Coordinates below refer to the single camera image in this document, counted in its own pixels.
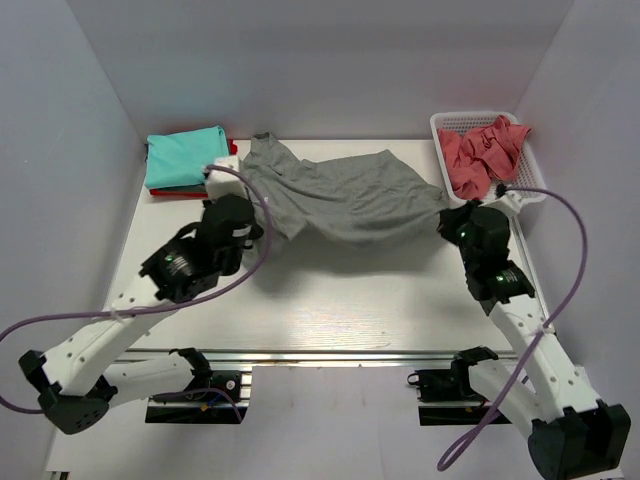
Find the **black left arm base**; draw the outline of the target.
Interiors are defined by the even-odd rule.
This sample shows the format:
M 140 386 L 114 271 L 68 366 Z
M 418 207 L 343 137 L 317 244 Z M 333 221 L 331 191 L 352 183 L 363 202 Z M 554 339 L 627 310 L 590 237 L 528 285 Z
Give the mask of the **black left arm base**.
M 240 370 L 214 369 L 195 348 L 173 349 L 186 360 L 192 380 L 180 393 L 162 393 L 149 399 L 148 424 L 239 425 L 247 411 Z

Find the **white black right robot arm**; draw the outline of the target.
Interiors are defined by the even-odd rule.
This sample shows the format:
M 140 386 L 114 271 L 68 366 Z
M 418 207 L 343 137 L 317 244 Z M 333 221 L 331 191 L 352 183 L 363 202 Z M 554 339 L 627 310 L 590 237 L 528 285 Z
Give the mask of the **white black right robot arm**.
M 469 292 L 519 358 L 508 370 L 488 348 L 461 351 L 452 363 L 453 390 L 489 400 L 491 412 L 526 439 L 545 479 L 617 468 L 631 419 L 623 406 L 601 398 L 545 325 L 533 284 L 509 257 L 507 215 L 471 201 L 441 211 L 438 231 L 458 248 Z

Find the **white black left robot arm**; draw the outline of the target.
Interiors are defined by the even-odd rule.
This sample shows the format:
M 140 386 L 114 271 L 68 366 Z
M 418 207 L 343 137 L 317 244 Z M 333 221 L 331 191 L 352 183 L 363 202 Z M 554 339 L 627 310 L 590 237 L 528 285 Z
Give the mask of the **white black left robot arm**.
M 244 251 L 262 234 L 250 200 L 227 194 L 208 201 L 200 221 L 182 227 L 142 263 L 105 317 L 45 352 L 26 352 L 19 365 L 39 393 L 44 416 L 73 435 L 109 410 L 146 397 L 228 398 L 227 381 L 193 347 L 150 361 L 117 359 L 177 308 L 212 291 L 220 277 L 235 274 Z

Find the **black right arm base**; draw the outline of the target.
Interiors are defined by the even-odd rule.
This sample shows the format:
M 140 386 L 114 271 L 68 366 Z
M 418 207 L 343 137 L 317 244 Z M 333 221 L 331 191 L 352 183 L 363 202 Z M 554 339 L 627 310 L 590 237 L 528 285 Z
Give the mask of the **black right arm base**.
M 462 393 L 449 370 L 416 370 L 407 383 L 417 390 L 419 424 L 475 426 L 489 410 L 489 401 L 476 393 Z

